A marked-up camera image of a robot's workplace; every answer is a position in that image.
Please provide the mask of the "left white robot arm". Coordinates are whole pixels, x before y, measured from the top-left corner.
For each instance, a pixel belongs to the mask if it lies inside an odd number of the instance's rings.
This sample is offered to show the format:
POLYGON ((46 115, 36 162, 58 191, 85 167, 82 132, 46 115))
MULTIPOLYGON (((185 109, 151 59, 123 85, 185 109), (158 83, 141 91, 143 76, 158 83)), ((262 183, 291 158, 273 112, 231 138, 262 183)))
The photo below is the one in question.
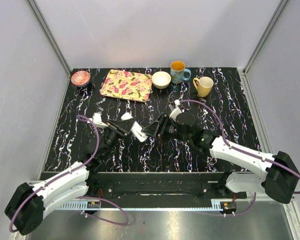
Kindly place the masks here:
POLYGON ((54 210, 74 199, 89 199, 89 209, 109 197, 113 186, 102 186, 97 174, 101 164, 109 157, 117 141, 127 136, 135 123, 132 117, 125 120, 94 122, 84 115, 76 119, 90 123, 96 140, 80 160, 58 174, 35 183, 20 184, 8 202, 4 213, 9 218, 9 231, 22 236, 33 232, 54 210))

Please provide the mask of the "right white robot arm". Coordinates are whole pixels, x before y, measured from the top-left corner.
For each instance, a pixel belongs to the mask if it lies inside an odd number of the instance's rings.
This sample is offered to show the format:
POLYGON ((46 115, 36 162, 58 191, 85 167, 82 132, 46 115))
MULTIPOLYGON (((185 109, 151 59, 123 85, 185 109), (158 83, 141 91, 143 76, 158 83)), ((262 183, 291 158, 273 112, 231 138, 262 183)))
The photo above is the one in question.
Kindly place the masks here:
POLYGON ((162 113, 141 131, 160 140, 185 141, 200 154, 247 169, 243 173, 229 173, 226 180, 218 184, 217 192, 223 198, 239 192, 255 192, 288 204, 295 193, 300 172, 292 158, 283 151, 264 153, 225 140, 221 135, 203 129, 183 113, 175 118, 162 113))

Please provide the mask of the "white remote control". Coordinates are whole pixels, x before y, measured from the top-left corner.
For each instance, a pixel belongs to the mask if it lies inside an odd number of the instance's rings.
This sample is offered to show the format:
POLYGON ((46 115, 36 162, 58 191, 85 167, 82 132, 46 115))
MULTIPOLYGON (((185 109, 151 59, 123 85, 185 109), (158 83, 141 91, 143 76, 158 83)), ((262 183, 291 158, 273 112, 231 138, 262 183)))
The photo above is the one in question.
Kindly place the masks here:
MULTIPOLYGON (((126 112, 121 116, 121 120, 126 121, 126 120, 134 120, 134 119, 129 112, 126 112)), ((145 142, 148 138, 148 136, 142 132, 142 127, 139 125, 137 121, 133 122, 133 125, 131 127, 131 132, 141 143, 145 142)))

